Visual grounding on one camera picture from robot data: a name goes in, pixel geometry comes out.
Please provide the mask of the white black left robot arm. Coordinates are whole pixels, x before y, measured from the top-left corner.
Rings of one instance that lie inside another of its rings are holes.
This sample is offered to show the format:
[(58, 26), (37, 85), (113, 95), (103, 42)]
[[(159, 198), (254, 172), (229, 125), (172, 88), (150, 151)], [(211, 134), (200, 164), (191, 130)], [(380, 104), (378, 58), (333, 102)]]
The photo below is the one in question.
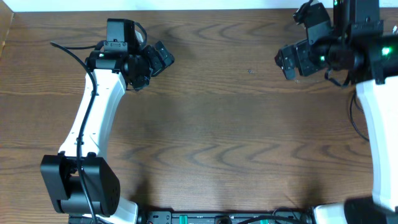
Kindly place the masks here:
[(55, 155), (45, 155), (40, 173), (54, 210), (70, 223), (145, 223), (137, 203), (121, 196), (107, 162), (114, 117), (124, 94), (147, 87), (174, 63), (162, 42), (147, 43), (136, 21), (108, 19), (106, 38), (80, 60), (85, 90), (72, 128)]

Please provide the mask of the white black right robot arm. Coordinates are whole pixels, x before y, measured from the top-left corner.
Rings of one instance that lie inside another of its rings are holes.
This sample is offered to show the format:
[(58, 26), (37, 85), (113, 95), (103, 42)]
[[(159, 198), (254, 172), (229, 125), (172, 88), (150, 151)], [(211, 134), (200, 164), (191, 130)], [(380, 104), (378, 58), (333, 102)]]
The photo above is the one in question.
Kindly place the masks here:
[(338, 0), (329, 14), (319, 1), (304, 3), (293, 15), (305, 39), (282, 47), (276, 64), (288, 80), (320, 70), (347, 71), (341, 87), (354, 85), (351, 102), (360, 104), (373, 162), (370, 197), (318, 205), (314, 223), (397, 222), (397, 34), (385, 34), (377, 0)]

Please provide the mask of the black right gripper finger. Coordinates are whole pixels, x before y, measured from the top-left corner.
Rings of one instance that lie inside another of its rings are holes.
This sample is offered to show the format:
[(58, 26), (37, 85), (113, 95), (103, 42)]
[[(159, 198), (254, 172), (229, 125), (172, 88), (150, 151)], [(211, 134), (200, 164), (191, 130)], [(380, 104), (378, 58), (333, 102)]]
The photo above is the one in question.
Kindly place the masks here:
[(293, 45), (285, 45), (279, 49), (277, 55), (274, 57), (276, 64), (295, 63), (295, 50)]
[(294, 61), (288, 60), (287, 62), (283, 60), (276, 60), (276, 65), (281, 68), (285, 78), (287, 80), (294, 80), (295, 74), (295, 63)]

